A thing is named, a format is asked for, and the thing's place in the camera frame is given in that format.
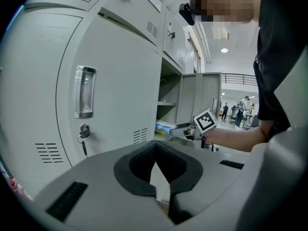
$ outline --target round ceiling light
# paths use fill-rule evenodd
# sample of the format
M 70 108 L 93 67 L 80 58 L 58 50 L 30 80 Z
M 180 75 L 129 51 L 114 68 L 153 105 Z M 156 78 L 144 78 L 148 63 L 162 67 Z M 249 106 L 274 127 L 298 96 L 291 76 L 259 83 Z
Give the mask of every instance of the round ceiling light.
M 228 52 L 228 49 L 227 49 L 227 48 L 222 48 L 222 49 L 221 49 L 221 52 L 222 52 L 222 53 L 227 53 L 227 52 Z

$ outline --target person in black shirt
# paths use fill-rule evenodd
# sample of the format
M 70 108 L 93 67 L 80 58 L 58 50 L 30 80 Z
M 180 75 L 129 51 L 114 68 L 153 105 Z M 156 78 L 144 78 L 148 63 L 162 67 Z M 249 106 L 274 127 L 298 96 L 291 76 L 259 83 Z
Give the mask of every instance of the person in black shirt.
M 204 134 L 214 143 L 250 152 L 285 131 L 290 123 L 274 91 L 297 62 L 307 37 L 301 33 L 305 0 L 191 0 L 192 11 L 207 21 L 259 23 L 257 56 L 253 63 L 259 91 L 259 127 L 247 131 L 213 128 Z
M 228 109 L 229 109 L 229 107 L 227 106 L 227 103 L 226 103 L 225 106 L 223 107 L 221 120 L 223 119 L 223 116 L 225 116 L 224 120 L 226 119 Z

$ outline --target balcony railing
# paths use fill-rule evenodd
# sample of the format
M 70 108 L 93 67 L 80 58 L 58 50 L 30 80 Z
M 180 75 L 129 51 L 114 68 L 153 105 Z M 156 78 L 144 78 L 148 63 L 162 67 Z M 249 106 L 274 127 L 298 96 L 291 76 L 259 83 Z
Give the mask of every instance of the balcony railing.
M 254 75 L 221 73 L 221 82 L 257 86 L 257 80 Z

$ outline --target forearm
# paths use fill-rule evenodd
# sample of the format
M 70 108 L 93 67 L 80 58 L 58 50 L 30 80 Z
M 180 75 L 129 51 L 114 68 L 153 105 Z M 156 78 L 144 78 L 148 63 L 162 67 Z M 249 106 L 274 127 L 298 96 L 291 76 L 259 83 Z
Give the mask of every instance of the forearm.
M 243 152 L 251 152 L 256 144 L 267 142 L 266 135 L 258 128 L 231 131 L 214 128 L 205 133 L 206 143 L 213 143 Z

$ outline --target fluorescent light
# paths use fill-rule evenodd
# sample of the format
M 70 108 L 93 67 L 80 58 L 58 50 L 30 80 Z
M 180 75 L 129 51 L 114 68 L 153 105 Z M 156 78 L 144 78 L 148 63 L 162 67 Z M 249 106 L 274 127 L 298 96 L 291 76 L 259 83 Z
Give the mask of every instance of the fluorescent light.
M 227 48 L 222 48 L 222 49 L 221 49 L 221 52 L 222 52 L 222 53 L 227 53 L 228 51 L 229 51 L 229 50 L 228 50 Z

